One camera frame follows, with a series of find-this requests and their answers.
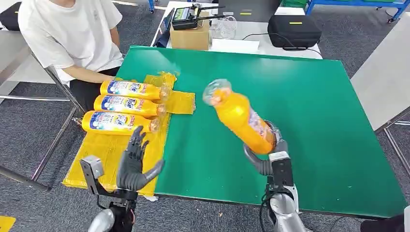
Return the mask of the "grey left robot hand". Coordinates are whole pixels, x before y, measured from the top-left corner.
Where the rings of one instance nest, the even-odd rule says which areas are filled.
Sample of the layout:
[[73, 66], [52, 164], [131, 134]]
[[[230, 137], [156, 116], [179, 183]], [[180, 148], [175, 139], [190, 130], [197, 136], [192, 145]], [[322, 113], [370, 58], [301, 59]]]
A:
[[128, 141], [119, 161], [116, 185], [120, 189], [137, 192], [157, 177], [165, 165], [165, 160], [159, 160], [153, 168], [143, 173], [143, 158], [149, 143], [143, 141], [146, 133], [142, 132], [143, 126], [138, 126]]

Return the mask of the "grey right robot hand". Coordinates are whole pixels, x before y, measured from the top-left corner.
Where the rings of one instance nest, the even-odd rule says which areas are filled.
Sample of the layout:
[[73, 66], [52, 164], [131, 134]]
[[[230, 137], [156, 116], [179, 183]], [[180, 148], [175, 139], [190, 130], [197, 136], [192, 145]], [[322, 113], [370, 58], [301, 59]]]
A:
[[245, 156], [261, 175], [291, 177], [292, 164], [289, 156], [288, 143], [282, 138], [279, 128], [268, 120], [265, 120], [265, 123], [272, 130], [274, 139], [276, 140], [273, 143], [274, 149], [269, 153], [269, 159], [259, 159], [246, 144], [243, 144]]

